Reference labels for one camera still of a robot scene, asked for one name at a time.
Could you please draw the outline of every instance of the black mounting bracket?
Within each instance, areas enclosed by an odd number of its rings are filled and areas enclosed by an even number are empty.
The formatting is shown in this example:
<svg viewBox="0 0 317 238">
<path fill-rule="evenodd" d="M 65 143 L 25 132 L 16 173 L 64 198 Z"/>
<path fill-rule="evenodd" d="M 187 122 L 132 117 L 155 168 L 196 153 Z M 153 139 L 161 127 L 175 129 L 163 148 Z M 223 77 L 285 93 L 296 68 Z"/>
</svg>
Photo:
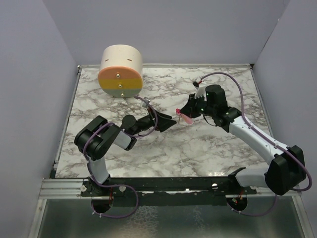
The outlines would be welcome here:
<svg viewBox="0 0 317 238">
<path fill-rule="evenodd" d="M 174 177 L 174 178 L 110 178 L 104 185 L 125 184 L 133 187 L 140 206 L 226 205 L 226 195 L 256 194 L 250 187 L 241 187 L 235 176 Z M 114 198 L 114 206 L 135 206 L 135 194 L 130 189 L 103 188 L 90 179 L 83 181 L 83 197 Z"/>
</svg>

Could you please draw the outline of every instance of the black robot arm segment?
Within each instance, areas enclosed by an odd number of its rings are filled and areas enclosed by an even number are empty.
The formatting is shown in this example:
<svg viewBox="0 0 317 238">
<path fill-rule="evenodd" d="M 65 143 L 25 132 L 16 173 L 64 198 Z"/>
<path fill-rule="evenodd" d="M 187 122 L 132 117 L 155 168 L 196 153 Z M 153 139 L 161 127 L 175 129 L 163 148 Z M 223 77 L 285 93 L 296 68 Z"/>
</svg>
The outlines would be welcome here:
<svg viewBox="0 0 317 238">
<path fill-rule="evenodd" d="M 141 131 L 145 131 L 155 126 L 155 117 L 154 112 L 150 108 L 148 108 L 148 115 L 142 117 L 138 120 L 135 119 L 132 115 L 126 115 L 122 120 L 121 128 L 128 134 L 135 135 L 140 133 Z M 159 132 L 166 131 L 171 126 L 175 125 L 177 122 L 172 119 L 171 116 L 159 113 L 156 111 L 158 116 L 158 124 L 155 130 Z"/>
<path fill-rule="evenodd" d="M 200 115 L 212 117 L 216 126 L 229 132 L 230 123 L 241 116 L 241 112 L 228 106 L 225 92 L 220 85 L 206 87 L 206 99 L 207 101 L 204 96 L 195 98 L 195 94 L 190 94 L 187 104 L 180 112 L 190 118 L 197 118 Z"/>
<path fill-rule="evenodd" d="M 108 123 L 108 121 L 105 118 L 97 116 L 76 135 L 74 143 L 81 153 L 83 153 L 84 146 L 89 138 L 106 123 Z M 136 138 L 124 134 L 117 125 L 112 124 L 104 128 L 92 139 L 87 146 L 86 152 L 87 155 L 95 161 L 101 159 L 113 143 L 128 151 L 134 146 L 136 141 Z"/>
<path fill-rule="evenodd" d="M 137 139 L 133 136 L 141 131 L 147 130 L 155 126 L 154 112 L 148 109 L 149 114 L 141 119 L 136 120 L 132 115 L 126 115 L 122 120 L 121 128 L 115 124 L 109 125 L 98 135 L 96 135 L 87 146 L 87 154 L 93 160 L 101 159 L 110 146 L 115 144 L 124 150 L 130 150 L 133 148 Z M 172 120 L 172 117 L 163 113 L 157 112 L 158 122 L 156 130 L 163 132 L 175 125 L 177 122 Z M 108 123 L 108 121 L 102 116 L 97 116 L 87 126 L 85 126 L 75 137 L 75 145 L 79 151 L 83 153 L 84 146 L 89 138 L 96 132 L 101 126 Z"/>
</svg>

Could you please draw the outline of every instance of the lavender wall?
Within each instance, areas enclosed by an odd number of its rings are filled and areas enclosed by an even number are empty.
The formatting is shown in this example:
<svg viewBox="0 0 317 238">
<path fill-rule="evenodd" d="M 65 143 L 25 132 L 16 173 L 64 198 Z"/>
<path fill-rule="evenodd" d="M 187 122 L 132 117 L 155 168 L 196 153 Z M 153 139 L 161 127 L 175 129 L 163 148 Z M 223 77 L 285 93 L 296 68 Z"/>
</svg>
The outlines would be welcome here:
<svg viewBox="0 0 317 238">
<path fill-rule="evenodd" d="M 76 64 L 41 0 L 0 4 L 0 234 L 27 237 Z"/>
<path fill-rule="evenodd" d="M 254 68 L 274 136 L 304 150 L 315 180 L 303 202 L 317 236 L 317 1 L 291 0 Z"/>
<path fill-rule="evenodd" d="M 151 63 L 255 63 L 289 0 L 43 0 L 78 64 L 114 44 Z"/>
</svg>

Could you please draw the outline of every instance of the pink object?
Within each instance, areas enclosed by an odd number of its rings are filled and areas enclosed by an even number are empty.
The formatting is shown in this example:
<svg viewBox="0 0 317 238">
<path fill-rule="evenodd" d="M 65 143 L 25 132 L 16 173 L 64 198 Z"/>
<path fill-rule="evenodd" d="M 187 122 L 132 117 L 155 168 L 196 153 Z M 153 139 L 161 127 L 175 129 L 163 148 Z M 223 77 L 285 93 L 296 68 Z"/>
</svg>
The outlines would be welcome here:
<svg viewBox="0 0 317 238">
<path fill-rule="evenodd" d="M 179 109 L 176 109 L 176 115 L 182 117 L 185 120 L 185 122 L 189 125 L 192 125 L 194 123 L 191 118 L 189 118 L 185 114 L 182 114 Z"/>
</svg>

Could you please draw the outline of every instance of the glass panel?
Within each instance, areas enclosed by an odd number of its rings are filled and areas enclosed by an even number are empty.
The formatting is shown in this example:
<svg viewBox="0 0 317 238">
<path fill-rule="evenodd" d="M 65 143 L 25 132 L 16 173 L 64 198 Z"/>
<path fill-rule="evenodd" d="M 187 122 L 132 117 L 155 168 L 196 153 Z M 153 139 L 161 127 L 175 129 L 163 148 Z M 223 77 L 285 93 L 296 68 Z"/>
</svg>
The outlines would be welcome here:
<svg viewBox="0 0 317 238">
<path fill-rule="evenodd" d="M 258 213 L 273 197 L 251 197 L 246 212 Z M 132 208 L 112 208 L 125 214 Z M 289 238 L 304 237 L 292 197 L 280 197 L 264 217 L 238 215 L 226 206 L 139 207 L 125 219 L 92 215 L 90 200 L 48 200 L 40 238 Z"/>
</svg>

